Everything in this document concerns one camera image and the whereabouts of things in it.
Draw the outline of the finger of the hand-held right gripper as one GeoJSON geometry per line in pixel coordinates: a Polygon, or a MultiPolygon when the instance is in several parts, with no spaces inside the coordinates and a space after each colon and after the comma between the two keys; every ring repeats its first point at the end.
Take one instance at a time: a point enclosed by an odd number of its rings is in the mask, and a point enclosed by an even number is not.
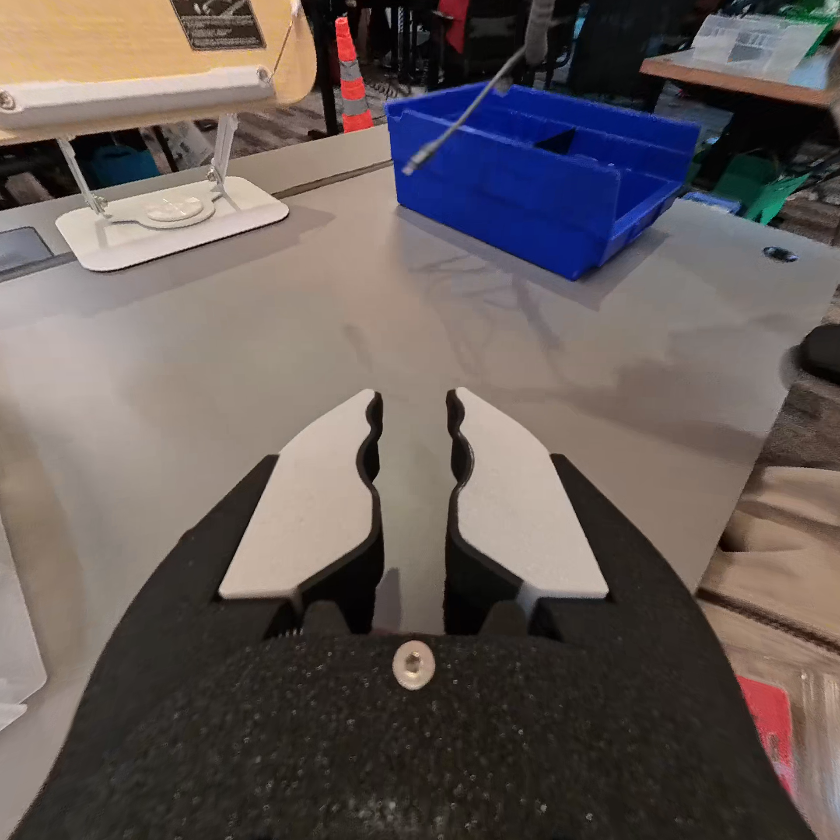
{"type": "Polygon", "coordinates": [[[539,66],[548,55],[554,6],[555,1],[531,1],[523,42],[523,56],[528,67],[539,66]]]}

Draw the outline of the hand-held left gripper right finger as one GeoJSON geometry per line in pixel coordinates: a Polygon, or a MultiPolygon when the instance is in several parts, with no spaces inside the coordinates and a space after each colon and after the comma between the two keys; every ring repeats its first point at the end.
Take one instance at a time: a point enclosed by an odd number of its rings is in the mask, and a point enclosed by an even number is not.
{"type": "Polygon", "coordinates": [[[446,404],[457,559],[487,571],[501,600],[604,600],[608,584],[549,450],[465,387],[446,404]]]}

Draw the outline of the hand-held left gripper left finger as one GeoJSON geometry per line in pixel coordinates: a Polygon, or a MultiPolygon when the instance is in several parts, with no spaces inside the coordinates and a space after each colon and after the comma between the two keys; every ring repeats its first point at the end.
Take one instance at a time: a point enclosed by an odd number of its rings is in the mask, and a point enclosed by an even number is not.
{"type": "Polygon", "coordinates": [[[382,526],[382,396],[363,389],[279,452],[217,593],[226,601],[304,601],[382,526]]]}

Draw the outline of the blue plastic bin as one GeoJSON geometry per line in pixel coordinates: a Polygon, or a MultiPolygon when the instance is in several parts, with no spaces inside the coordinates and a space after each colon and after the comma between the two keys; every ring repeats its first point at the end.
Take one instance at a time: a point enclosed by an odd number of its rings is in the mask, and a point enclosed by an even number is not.
{"type": "Polygon", "coordinates": [[[702,191],[688,191],[684,192],[680,198],[684,201],[696,203],[704,207],[708,207],[715,212],[738,216],[742,209],[742,204],[737,199],[730,199],[715,193],[702,191]]]}
{"type": "Polygon", "coordinates": [[[405,168],[483,87],[385,105],[397,202],[511,256],[578,280],[673,205],[700,126],[513,86],[487,98],[414,173],[405,168]]]}

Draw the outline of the black office chair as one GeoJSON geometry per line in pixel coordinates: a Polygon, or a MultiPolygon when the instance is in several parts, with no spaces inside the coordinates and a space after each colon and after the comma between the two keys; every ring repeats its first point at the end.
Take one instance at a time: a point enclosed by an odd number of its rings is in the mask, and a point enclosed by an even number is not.
{"type": "Polygon", "coordinates": [[[591,1],[576,40],[568,88],[578,97],[640,101],[640,67],[669,19],[668,2],[591,1]]]}

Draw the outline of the wooden side table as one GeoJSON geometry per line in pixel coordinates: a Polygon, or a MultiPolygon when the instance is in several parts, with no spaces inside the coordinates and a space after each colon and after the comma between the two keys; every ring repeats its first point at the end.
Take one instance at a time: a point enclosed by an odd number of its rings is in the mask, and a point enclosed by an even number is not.
{"type": "Polygon", "coordinates": [[[639,72],[647,77],[827,110],[831,101],[826,90],[830,57],[829,51],[819,50],[814,56],[803,59],[784,80],[704,62],[694,57],[692,49],[648,57],[639,72]]]}

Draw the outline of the orange traffic cone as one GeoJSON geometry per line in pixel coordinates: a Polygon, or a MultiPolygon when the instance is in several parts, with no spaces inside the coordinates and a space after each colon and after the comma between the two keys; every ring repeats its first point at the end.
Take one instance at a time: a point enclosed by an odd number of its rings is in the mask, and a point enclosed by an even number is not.
{"type": "Polygon", "coordinates": [[[366,100],[364,79],[362,78],[348,18],[345,16],[337,17],[334,27],[339,59],[343,132],[351,133],[373,128],[373,118],[366,100]]]}

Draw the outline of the clear plastic bin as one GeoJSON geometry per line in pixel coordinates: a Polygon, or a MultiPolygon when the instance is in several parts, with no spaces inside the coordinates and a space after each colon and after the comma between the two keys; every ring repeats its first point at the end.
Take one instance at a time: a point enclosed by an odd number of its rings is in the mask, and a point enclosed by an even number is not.
{"type": "Polygon", "coordinates": [[[756,75],[789,74],[813,54],[834,27],[835,16],[781,17],[711,14],[690,49],[697,61],[756,75]]]}

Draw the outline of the green plastic bin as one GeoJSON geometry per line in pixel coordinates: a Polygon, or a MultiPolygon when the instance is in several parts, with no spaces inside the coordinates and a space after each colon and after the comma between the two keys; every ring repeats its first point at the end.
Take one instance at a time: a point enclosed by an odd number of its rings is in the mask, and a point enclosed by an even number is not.
{"type": "Polygon", "coordinates": [[[787,199],[807,181],[809,175],[791,174],[775,159],[753,154],[735,155],[711,193],[738,202],[738,214],[766,226],[775,219],[787,199]]]}

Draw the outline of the red packet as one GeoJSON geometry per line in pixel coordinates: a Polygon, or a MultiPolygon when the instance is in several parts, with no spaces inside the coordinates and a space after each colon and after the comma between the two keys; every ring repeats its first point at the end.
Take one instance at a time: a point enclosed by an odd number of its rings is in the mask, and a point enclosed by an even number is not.
{"type": "Polygon", "coordinates": [[[787,793],[795,798],[796,767],[791,703],[778,686],[741,675],[737,680],[763,749],[787,793]]]}

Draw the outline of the black rounded object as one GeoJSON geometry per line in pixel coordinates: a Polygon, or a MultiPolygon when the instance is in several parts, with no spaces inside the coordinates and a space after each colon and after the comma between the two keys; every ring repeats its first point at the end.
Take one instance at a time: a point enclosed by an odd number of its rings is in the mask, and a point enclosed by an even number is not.
{"type": "Polygon", "coordinates": [[[804,337],[795,354],[804,373],[839,385],[839,331],[838,323],[827,323],[804,337]]]}

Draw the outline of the wooden book stand white base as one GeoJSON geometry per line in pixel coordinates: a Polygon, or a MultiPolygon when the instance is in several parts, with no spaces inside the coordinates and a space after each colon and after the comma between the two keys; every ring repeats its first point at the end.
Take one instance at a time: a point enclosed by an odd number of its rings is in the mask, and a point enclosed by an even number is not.
{"type": "Polygon", "coordinates": [[[2,145],[55,140],[84,207],[56,227],[86,269],[112,272],[285,220],[289,208],[228,174],[241,112],[289,106],[317,75],[301,2],[2,2],[2,145]],[[71,141],[216,119],[202,180],[108,199],[71,141]]]}

